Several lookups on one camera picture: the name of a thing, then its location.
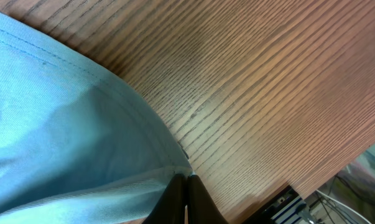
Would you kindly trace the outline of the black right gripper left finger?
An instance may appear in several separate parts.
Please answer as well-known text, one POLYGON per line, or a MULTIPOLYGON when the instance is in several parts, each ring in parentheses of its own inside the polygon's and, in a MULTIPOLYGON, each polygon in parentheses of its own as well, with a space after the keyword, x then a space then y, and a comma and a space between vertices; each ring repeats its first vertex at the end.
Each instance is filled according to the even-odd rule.
POLYGON ((183 174, 173 176, 159 201, 142 224, 182 224, 185 221, 185 183, 183 174))

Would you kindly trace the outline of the light blue t-shirt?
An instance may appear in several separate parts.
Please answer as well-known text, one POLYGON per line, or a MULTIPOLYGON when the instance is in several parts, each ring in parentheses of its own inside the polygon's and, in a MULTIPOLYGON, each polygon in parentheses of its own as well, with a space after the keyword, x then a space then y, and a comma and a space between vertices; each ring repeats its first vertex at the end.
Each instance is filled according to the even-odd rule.
POLYGON ((148 216, 192 168, 126 82, 0 12, 0 223, 148 216))

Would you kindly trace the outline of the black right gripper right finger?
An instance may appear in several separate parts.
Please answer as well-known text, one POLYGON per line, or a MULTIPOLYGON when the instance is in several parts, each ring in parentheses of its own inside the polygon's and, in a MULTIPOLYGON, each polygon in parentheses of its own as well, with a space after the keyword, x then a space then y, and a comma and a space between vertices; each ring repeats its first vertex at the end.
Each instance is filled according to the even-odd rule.
POLYGON ((228 224, 197 175, 187 179, 189 224, 228 224))

